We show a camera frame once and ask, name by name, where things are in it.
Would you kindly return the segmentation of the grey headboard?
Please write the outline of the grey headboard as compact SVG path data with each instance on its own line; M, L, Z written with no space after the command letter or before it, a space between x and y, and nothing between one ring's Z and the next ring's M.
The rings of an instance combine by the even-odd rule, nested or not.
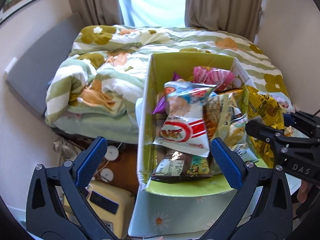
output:
M26 50L5 78L15 98L40 120L46 111L49 81L67 59L75 38L84 27L79 13L61 21Z

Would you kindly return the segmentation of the beige left curtain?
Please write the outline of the beige left curtain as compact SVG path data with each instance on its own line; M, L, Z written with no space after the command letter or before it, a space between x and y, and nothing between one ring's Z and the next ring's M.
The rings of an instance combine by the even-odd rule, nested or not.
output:
M119 0L69 0L73 13L78 12L86 25L122 25Z

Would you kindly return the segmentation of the yellow cushion with phone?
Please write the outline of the yellow cushion with phone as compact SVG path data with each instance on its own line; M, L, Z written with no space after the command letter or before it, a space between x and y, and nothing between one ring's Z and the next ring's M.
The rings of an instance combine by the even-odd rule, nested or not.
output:
M84 194L103 223L118 237L125 238L135 206L134 196L100 181L91 181Z

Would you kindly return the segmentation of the blue red white snack bag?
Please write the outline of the blue red white snack bag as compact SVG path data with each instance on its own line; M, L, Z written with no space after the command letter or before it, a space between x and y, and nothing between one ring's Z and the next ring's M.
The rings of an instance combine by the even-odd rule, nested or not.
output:
M188 81L165 83L168 116L153 143L183 153L208 157L210 149L203 107L215 87Z

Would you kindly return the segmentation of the purple snack bag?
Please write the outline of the purple snack bag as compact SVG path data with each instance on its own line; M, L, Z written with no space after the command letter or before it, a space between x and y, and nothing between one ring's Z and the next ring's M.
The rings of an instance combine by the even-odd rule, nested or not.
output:
M176 72L174 72L172 76L172 81L184 81L183 78L181 78ZM153 114L163 114L166 112L166 99L165 96L162 96L159 102L157 103L155 109L153 110Z

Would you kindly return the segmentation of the floral striped duvet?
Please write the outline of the floral striped duvet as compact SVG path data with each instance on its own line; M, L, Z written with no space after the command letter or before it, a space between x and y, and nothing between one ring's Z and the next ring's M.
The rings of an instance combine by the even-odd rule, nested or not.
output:
M244 37L199 28L91 25L80 31L56 71L45 121L69 134L136 144L135 105L143 96L151 55L188 52L238 59L235 87L247 76L254 87L278 93L284 107L291 107L281 71Z

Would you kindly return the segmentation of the yellow chocolate snack bag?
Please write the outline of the yellow chocolate snack bag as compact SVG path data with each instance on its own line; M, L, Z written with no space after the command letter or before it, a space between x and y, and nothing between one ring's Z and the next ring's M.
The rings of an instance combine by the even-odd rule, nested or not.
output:
M261 93L258 89L246 86L248 91L248 121L258 122L268 127L283 130L285 128L283 111L276 99ZM274 165L274 154L265 141L249 136L255 153L272 168Z

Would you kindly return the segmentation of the pink striped snack bag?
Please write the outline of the pink striped snack bag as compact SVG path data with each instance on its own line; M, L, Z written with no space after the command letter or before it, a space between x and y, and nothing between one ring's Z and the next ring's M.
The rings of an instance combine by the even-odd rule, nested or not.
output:
M224 91L234 80L230 70L197 66L193 68L193 81L206 85L216 85L216 91Z

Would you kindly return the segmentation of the beige right curtain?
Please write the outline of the beige right curtain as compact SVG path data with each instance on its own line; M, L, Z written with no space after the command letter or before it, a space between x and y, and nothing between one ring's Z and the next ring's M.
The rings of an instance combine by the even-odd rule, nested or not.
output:
M226 31L254 41L262 0L185 0L186 27Z

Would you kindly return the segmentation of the grey potato chips bag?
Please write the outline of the grey potato chips bag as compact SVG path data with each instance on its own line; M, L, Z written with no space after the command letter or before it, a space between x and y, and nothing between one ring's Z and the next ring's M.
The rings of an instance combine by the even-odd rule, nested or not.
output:
M258 161L247 143L245 126L247 113L241 103L245 98L243 88L233 89L220 94L211 93L203 107L208 139L219 137L243 161Z

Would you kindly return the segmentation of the beige curtain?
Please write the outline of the beige curtain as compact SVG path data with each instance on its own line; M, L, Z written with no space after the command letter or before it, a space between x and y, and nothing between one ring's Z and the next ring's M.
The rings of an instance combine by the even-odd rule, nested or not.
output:
M69 0L73 13L78 12L86 25L122 25L119 0Z
M254 41L262 0L185 0L186 27L226 31Z

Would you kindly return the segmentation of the brown snack bag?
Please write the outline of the brown snack bag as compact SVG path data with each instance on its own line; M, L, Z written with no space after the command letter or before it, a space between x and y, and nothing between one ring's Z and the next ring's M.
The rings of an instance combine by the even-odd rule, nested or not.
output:
M182 181L209 179L213 176L207 158L168 150L151 174L153 181L175 184Z

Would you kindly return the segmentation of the green cardboard box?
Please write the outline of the green cardboard box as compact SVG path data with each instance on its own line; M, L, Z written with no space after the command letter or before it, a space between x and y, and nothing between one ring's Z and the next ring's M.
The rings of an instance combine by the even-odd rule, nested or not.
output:
M216 67L231 70L235 74L236 85L254 86L253 77L244 69L238 59L219 54L178 52L155 53L151 55L146 75L142 109L136 114L140 116L138 152L137 152L137 178L140 187L148 193L169 197L204 197L223 194L231 191L223 175L199 181L185 181L176 184L166 184L151 181L150 176L157 167L157 154L162 146L153 144L156 137L157 119L152 114L156 106L158 93L177 73L183 79L188 79L197 66Z

